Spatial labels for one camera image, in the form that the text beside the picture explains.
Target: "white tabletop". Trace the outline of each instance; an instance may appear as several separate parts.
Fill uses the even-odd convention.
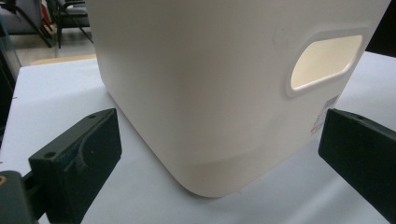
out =
[[[396,130],[396,59],[364,53],[337,108]],[[0,151],[0,170],[28,158],[85,116],[116,107],[97,61],[23,67]],[[218,199],[184,190],[119,110],[122,156],[83,223],[388,223],[309,143],[247,187]],[[45,216],[40,223],[48,223]]]

